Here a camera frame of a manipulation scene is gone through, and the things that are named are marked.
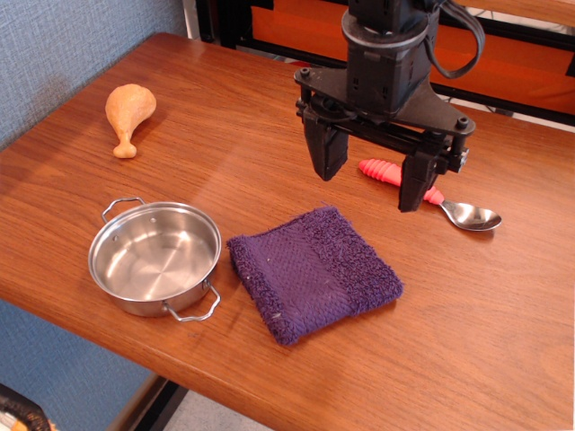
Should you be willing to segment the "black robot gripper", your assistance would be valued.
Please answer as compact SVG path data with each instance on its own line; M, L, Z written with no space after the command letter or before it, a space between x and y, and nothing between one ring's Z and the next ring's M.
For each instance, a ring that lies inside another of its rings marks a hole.
M296 103L315 173L331 180L348 160L349 137L405 154L399 209L417 211L437 173L460 171L474 122L439 99L430 85L438 70L455 79L435 55L439 9L349 9L341 20L347 42L343 68L296 71Z

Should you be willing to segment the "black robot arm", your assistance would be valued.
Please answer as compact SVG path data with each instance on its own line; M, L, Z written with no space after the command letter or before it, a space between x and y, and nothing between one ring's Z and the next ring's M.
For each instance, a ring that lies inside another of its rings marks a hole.
M439 16L446 13L475 37L476 53L456 70L435 55ZM417 210L439 174L459 172L475 130L465 114L433 91L432 70L448 79L470 72L482 55L481 24L454 1L351 1L342 17L347 65L302 68L296 103L314 171L331 180L355 136L402 153L399 208Z

